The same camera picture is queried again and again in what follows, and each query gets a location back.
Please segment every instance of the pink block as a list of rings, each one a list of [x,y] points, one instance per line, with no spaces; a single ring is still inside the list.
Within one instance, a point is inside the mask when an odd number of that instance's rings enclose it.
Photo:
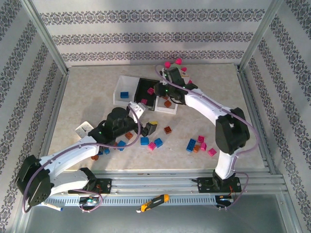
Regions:
[[[203,137],[203,136],[201,136],[201,135],[199,135],[198,142],[199,142],[199,143],[204,142],[204,137]]]
[[[156,144],[154,142],[149,143],[148,145],[150,150],[154,150],[156,148]]]
[[[206,143],[205,142],[201,143],[201,150],[206,151]]]
[[[150,87],[147,92],[149,95],[152,95],[155,91],[153,88]]]
[[[214,150],[214,148],[212,148],[208,151],[208,153],[211,157],[213,157],[217,152]]]
[[[141,100],[141,103],[143,103],[143,104],[147,104],[147,100],[142,99],[142,100]]]

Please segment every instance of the wire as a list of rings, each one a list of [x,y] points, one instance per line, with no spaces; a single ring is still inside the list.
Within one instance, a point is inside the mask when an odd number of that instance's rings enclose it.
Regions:
[[[99,203],[98,203],[96,206],[94,206],[92,209],[90,209],[90,210],[85,210],[85,209],[83,208],[83,204],[82,204],[81,207],[80,207],[80,209],[81,209],[83,212],[88,212],[88,213],[90,213],[90,212],[96,210],[98,207],[100,207],[100,206],[102,205],[102,203],[103,203],[103,197],[101,196],[100,193],[96,193],[96,192],[93,192],[93,191],[86,191],[86,190],[84,190],[84,189],[74,189],[74,191],[81,192],[81,193],[90,193],[90,194],[94,194],[95,196],[98,196],[98,197],[99,197]]]
[[[187,91],[188,93],[191,93],[191,94],[193,94],[193,95],[195,95],[195,96],[197,96],[197,97],[199,97],[199,98],[204,99],[205,101],[209,102],[209,103],[210,103],[211,105],[213,105],[214,107],[220,109],[221,111],[223,111],[223,112],[225,112],[225,113],[231,115],[232,117],[238,119],[239,121],[241,121],[242,123],[244,123],[245,125],[247,125],[247,126],[253,131],[253,133],[255,134],[255,137],[256,137],[256,143],[255,143],[255,145],[254,145],[252,148],[248,149],[248,150],[243,150],[243,151],[237,152],[237,153],[236,153],[236,156],[233,158],[232,165],[231,165],[231,170],[233,170],[233,171],[234,171],[235,173],[237,173],[237,174],[245,175],[245,176],[246,176],[246,182],[245,182],[245,185],[244,185],[244,187],[243,187],[241,193],[238,195],[238,197],[236,198],[236,200],[235,200],[231,205],[229,205],[229,206],[226,208],[226,210],[227,210],[227,209],[231,208],[231,206],[233,206],[233,205],[241,198],[243,192],[245,191],[245,189],[246,189],[246,187],[247,187],[247,185],[248,185],[248,180],[249,180],[249,176],[248,176],[245,172],[237,172],[237,171],[234,170],[235,162],[236,162],[237,158],[238,158],[241,154],[250,153],[250,152],[254,151],[254,150],[257,148],[257,146],[259,145],[259,134],[258,134],[257,130],[256,130],[250,123],[248,123],[246,120],[244,120],[243,118],[241,118],[241,117],[235,115],[234,113],[232,113],[232,112],[230,112],[230,111],[227,111],[226,109],[222,108],[222,106],[219,106],[218,104],[216,104],[215,102],[213,102],[213,101],[211,101],[209,98],[207,98],[206,96],[200,95],[199,93],[196,93],[196,92],[191,91],[191,90],[189,90],[189,89],[186,89],[186,88],[184,88],[184,87],[178,86],[178,85],[176,85],[176,84],[170,82],[169,80],[167,80],[165,77],[163,77],[163,76],[157,71],[157,67],[158,67],[158,66],[159,66],[159,65],[156,65],[156,66],[155,66],[155,72],[156,72],[156,74],[157,74],[158,76],[160,76],[165,82],[167,82],[168,84],[170,84],[170,85],[172,85],[172,86],[174,86],[174,87],[176,87],[176,88],[178,88],[178,89]]]
[[[242,123],[244,123],[245,125],[247,125],[247,126],[253,131],[253,133],[255,134],[255,137],[256,137],[256,143],[255,143],[255,145],[254,145],[252,148],[248,149],[248,150],[243,150],[243,151],[237,152],[236,157],[234,157],[233,162],[232,162],[232,166],[231,166],[231,169],[232,169],[232,170],[234,169],[235,162],[236,162],[237,157],[238,157],[239,155],[245,154],[245,153],[250,153],[250,152],[252,152],[253,150],[255,150],[255,149],[257,148],[257,146],[259,145],[259,134],[258,134],[257,130],[256,130],[250,123],[248,123],[248,122],[247,122],[246,120],[244,120],[243,118],[241,118],[241,117],[235,115],[234,113],[232,113],[232,112],[230,112],[230,111],[227,111],[226,109],[222,108],[222,106],[219,106],[218,104],[216,104],[215,102],[213,102],[213,101],[211,101],[209,98],[207,98],[206,96],[200,95],[199,93],[196,93],[196,92],[194,92],[194,91],[191,91],[191,90],[189,90],[189,89],[186,89],[186,88],[184,88],[184,87],[182,87],[182,86],[178,86],[178,85],[176,85],[176,84],[170,82],[169,80],[167,80],[165,77],[163,77],[163,76],[157,71],[157,67],[158,67],[158,66],[159,66],[159,65],[156,65],[156,66],[155,66],[155,72],[156,72],[156,74],[157,74],[158,76],[160,76],[165,82],[167,82],[168,84],[170,84],[170,85],[172,85],[172,86],[174,86],[174,87],[176,87],[176,88],[178,88],[178,89],[187,91],[188,93],[191,93],[191,94],[193,94],[193,95],[195,95],[195,96],[197,96],[197,97],[199,97],[199,98],[204,99],[205,101],[209,102],[209,103],[210,103],[211,105],[213,105],[214,107],[216,107],[216,108],[220,109],[221,111],[223,111],[223,112],[225,112],[225,113],[231,115],[232,117],[234,117],[234,118],[240,120]]]
[[[141,125],[140,125],[140,121],[139,121],[139,118],[137,117],[135,111],[130,107],[130,104],[128,104],[128,108],[130,109],[130,111],[133,113],[134,117],[136,118],[137,120],[137,124],[138,124],[138,132],[137,132],[137,137],[135,138],[135,140],[128,144],[128,145],[125,145],[123,147],[118,147],[118,146],[112,146],[112,145],[106,145],[106,144],[102,144],[102,143],[83,143],[83,144],[80,144],[80,145],[76,145],[76,146],[73,146],[73,147],[70,147],[70,148],[67,148],[65,149],[64,151],[60,152],[59,154],[57,154],[56,156],[54,156],[53,158],[49,159],[45,164],[43,164],[37,171],[34,172],[34,174],[31,176],[31,178],[29,179],[27,185],[26,185],[26,188],[25,188],[25,191],[24,191],[24,194],[23,194],[23,201],[22,201],[22,211],[23,213],[28,213],[31,209],[31,206],[28,207],[28,209],[25,208],[25,205],[26,205],[26,199],[28,198],[27,195],[28,195],[28,191],[29,191],[29,187],[31,185],[31,183],[34,181],[35,177],[38,175],[38,173],[43,170],[48,164],[51,164],[53,163],[53,161],[55,161],[57,158],[59,158],[60,156],[66,154],[67,152],[71,151],[71,150],[74,150],[74,149],[81,149],[82,147],[86,147],[86,146],[100,146],[100,147],[107,147],[107,148],[115,148],[115,149],[122,149],[122,148],[126,148],[126,147],[130,147],[131,145],[135,144],[138,139],[139,139],[139,136],[140,136],[140,131],[141,131]]]

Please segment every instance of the black bracket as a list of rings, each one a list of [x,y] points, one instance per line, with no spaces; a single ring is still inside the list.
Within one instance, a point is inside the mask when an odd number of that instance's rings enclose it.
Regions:
[[[192,181],[198,184],[199,193],[230,193],[230,186],[236,193],[242,191],[240,179],[238,177],[234,177],[229,184],[223,185],[221,188],[215,186],[212,177],[199,177]]]

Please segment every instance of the metal base plate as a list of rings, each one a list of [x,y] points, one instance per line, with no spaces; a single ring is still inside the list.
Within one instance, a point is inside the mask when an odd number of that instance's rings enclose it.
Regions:
[[[242,191],[240,179],[238,177],[235,177],[234,181],[230,183],[230,185],[222,187],[221,190],[216,190],[213,187],[212,177],[200,177],[197,179],[197,181],[199,182],[198,183],[199,193],[230,193],[231,192],[230,186],[236,193],[240,193]]]

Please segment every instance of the blue block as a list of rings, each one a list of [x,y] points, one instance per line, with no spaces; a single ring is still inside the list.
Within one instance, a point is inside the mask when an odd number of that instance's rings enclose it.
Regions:
[[[127,99],[127,98],[129,98],[128,91],[126,91],[126,92],[121,92],[121,93],[120,93],[120,97],[121,97],[121,99]]]
[[[108,148],[104,149],[104,153],[105,154],[109,154],[110,153],[110,150]]]
[[[149,138],[147,138],[147,137],[141,137],[141,138],[140,138],[140,144],[141,144],[142,146],[149,145]]]
[[[156,147],[159,148],[160,146],[163,145],[163,142],[162,142],[162,140],[160,138],[158,138],[158,139],[155,140],[155,144],[156,144]]]
[[[118,143],[118,147],[123,147],[123,146],[125,146],[125,145],[126,145],[126,143],[125,143],[125,142],[123,142],[123,141],[120,141],[120,142]]]
[[[188,146],[186,148],[187,151],[192,152],[193,148],[195,146],[196,140],[190,139],[190,142],[188,143]]]

